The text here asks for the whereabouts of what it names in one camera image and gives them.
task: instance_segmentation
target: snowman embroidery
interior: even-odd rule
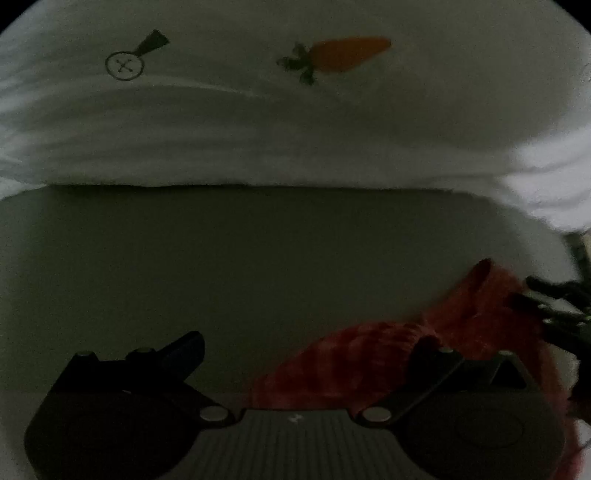
[[[168,39],[158,30],[154,30],[134,51],[116,51],[105,60],[105,68],[115,80],[128,82],[135,80],[144,71],[143,55],[164,47]]]

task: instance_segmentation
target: ribbed gray surface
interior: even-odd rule
[[[208,430],[167,480],[432,480],[396,438],[355,424],[344,410],[249,410]]]

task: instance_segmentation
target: black round pad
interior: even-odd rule
[[[537,392],[436,394],[408,415],[399,438],[414,462],[446,480],[547,480],[564,446]]]
[[[173,468],[197,436],[178,409],[125,392],[50,394],[27,429],[40,479],[152,480]]]

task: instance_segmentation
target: black plastic part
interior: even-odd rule
[[[373,407],[389,410],[392,417],[387,422],[372,423],[360,412],[355,420],[364,426],[392,426],[430,394],[438,389],[464,363],[458,352],[441,353],[439,350],[423,348],[417,344],[408,361],[407,382],[405,385],[376,402]]]
[[[512,355],[464,361],[389,429],[442,479],[547,480],[564,448],[554,411]]]
[[[537,277],[527,277],[526,285],[543,295],[553,299],[565,299],[582,312],[587,312],[591,307],[591,294],[578,282],[549,283]]]
[[[191,332],[123,361],[74,356],[25,433],[37,477],[152,480],[181,460],[199,431],[232,424],[231,413],[218,423],[202,420],[200,410],[218,404],[181,380],[201,363],[202,346]]]
[[[576,326],[564,322],[544,323],[542,338],[557,347],[571,352],[581,361],[591,359],[591,324]]]

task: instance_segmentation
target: white towel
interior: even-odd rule
[[[364,35],[392,47],[313,86],[275,64]],[[575,231],[589,80],[551,0],[39,0],[0,35],[0,176],[443,188]]]

